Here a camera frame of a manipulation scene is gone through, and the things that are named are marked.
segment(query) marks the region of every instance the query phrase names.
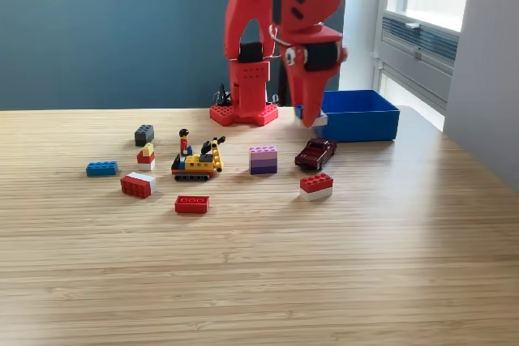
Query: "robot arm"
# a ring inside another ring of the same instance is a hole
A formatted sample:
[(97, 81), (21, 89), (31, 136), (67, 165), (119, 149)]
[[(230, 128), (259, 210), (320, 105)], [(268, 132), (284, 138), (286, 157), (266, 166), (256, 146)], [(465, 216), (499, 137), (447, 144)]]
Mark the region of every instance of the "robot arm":
[[(265, 116), (268, 59), (278, 44), (293, 104), (303, 105), (302, 122), (310, 127), (320, 114), (328, 80), (347, 59), (342, 35), (322, 24), (341, 2), (229, 0), (225, 16), (225, 56), (230, 60), (232, 109), (223, 113), (232, 113), (235, 122), (253, 122), (249, 119)], [(241, 45), (243, 30), (252, 19), (259, 22), (260, 45)]]

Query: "purple lego brick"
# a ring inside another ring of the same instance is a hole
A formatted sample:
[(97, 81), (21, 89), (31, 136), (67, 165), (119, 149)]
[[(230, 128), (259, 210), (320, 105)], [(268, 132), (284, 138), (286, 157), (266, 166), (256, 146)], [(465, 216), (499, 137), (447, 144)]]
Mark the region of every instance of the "purple lego brick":
[(253, 146), (249, 148), (249, 160), (273, 160), (277, 158), (275, 146)]
[(268, 166), (277, 166), (277, 158), (273, 158), (271, 160), (252, 160), (249, 162), (249, 169), (266, 168)]
[(264, 166), (261, 168), (251, 168), (251, 174), (274, 174), (277, 173), (277, 166)]

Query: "blue plastic bin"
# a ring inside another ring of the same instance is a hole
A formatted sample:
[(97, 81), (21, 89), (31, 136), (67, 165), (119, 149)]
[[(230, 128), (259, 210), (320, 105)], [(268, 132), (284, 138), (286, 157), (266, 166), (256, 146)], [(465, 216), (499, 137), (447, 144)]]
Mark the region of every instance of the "blue plastic bin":
[(320, 138), (365, 142), (397, 137), (400, 110), (375, 91), (326, 91), (323, 111), (328, 124), (315, 128)]

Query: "lego minifigure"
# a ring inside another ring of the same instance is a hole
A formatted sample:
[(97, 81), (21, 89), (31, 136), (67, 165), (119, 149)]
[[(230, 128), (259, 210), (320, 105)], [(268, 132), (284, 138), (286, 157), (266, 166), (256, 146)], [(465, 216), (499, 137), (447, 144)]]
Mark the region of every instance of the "lego minifigure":
[(189, 135), (188, 129), (181, 129), (178, 133), (180, 135), (180, 155), (182, 157), (192, 156), (193, 149), (187, 144), (187, 136)]

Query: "dark red toy car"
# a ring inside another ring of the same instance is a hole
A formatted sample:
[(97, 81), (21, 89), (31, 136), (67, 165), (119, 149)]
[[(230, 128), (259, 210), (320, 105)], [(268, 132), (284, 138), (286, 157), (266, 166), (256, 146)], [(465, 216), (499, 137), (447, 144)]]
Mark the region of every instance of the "dark red toy car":
[(295, 157), (295, 164), (303, 168), (321, 170), (326, 161), (335, 154), (337, 142), (329, 139), (311, 139)]

